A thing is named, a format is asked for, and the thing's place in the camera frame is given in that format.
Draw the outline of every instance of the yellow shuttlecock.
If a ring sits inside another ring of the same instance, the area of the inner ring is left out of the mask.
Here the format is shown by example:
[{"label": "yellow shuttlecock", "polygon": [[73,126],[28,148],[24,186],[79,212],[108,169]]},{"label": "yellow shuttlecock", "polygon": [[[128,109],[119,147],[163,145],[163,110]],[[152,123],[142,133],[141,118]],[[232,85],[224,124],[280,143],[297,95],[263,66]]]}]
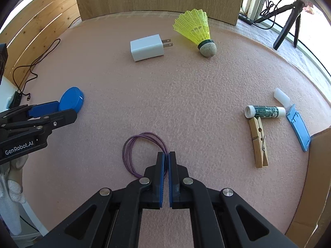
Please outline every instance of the yellow shuttlecock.
[{"label": "yellow shuttlecock", "polygon": [[193,9],[180,14],[175,20],[173,29],[197,44],[203,56],[212,57],[216,54],[216,45],[210,39],[207,14],[202,9]]}]

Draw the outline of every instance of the triangular cutout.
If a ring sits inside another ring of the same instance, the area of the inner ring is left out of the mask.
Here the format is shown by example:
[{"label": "triangular cutout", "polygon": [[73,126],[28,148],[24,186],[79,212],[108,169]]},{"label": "triangular cutout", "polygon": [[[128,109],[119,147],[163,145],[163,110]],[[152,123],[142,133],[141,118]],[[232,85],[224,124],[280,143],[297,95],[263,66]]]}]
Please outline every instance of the triangular cutout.
[{"label": "triangular cutout", "polygon": [[96,209],[96,205],[92,205],[88,208],[81,216],[67,226],[64,230],[65,234],[70,235],[77,240],[82,240]]},{"label": "triangular cutout", "polygon": [[255,241],[269,234],[269,230],[243,206],[238,205],[236,210],[250,241]]}]

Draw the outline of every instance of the blue cap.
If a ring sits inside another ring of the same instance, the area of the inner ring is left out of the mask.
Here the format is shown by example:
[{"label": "blue cap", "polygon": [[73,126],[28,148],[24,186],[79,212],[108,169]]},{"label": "blue cap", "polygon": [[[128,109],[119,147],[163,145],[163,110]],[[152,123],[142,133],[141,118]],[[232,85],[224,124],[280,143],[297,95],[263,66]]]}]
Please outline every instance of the blue cap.
[{"label": "blue cap", "polygon": [[63,95],[59,104],[59,111],[74,109],[76,113],[82,108],[84,94],[77,87],[69,88]]}]

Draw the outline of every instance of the tripod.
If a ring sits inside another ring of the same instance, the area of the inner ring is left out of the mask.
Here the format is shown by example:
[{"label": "tripod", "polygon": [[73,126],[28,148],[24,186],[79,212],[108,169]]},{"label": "tripod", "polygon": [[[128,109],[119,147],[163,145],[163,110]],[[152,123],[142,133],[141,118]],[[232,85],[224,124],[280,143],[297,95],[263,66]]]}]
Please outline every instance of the tripod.
[{"label": "tripod", "polygon": [[[281,8],[276,9],[276,10],[272,11],[269,14],[269,18],[271,18],[273,16],[276,16],[280,13],[283,13],[287,10],[292,9],[292,12],[291,12],[289,18],[287,19],[284,28],[282,29],[282,31],[280,32],[280,34],[278,35],[276,41],[273,44],[273,48],[275,50],[277,50],[279,48],[279,46],[282,44],[285,37],[289,33],[291,27],[293,26],[294,22],[295,22],[295,34],[294,34],[293,44],[294,44],[295,48],[297,47],[297,41],[298,41],[298,38],[299,38],[299,30],[300,30],[300,21],[301,21],[300,13],[301,13],[304,6],[305,6],[305,4],[301,0],[296,0],[292,4],[284,5]],[[261,23],[264,20],[266,20],[266,19],[264,17],[261,17],[261,18],[257,19],[256,21],[254,21],[254,23]]]}]

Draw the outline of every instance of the metal rivet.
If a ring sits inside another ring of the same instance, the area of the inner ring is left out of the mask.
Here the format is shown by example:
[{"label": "metal rivet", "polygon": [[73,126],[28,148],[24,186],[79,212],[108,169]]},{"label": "metal rivet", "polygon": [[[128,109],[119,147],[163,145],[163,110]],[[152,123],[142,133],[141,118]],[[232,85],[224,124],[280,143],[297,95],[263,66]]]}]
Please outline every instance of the metal rivet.
[{"label": "metal rivet", "polygon": [[147,177],[142,177],[139,179],[139,183],[141,183],[142,185],[147,185],[149,184],[149,179]]},{"label": "metal rivet", "polygon": [[102,188],[102,189],[100,189],[99,193],[101,196],[108,196],[110,194],[110,189],[108,189],[106,187]]},{"label": "metal rivet", "polygon": [[231,188],[223,189],[223,195],[227,197],[231,197],[233,195],[233,190]]},{"label": "metal rivet", "polygon": [[185,177],[183,179],[183,183],[186,184],[186,185],[191,185],[191,184],[193,184],[193,179],[189,178],[189,177]]}]

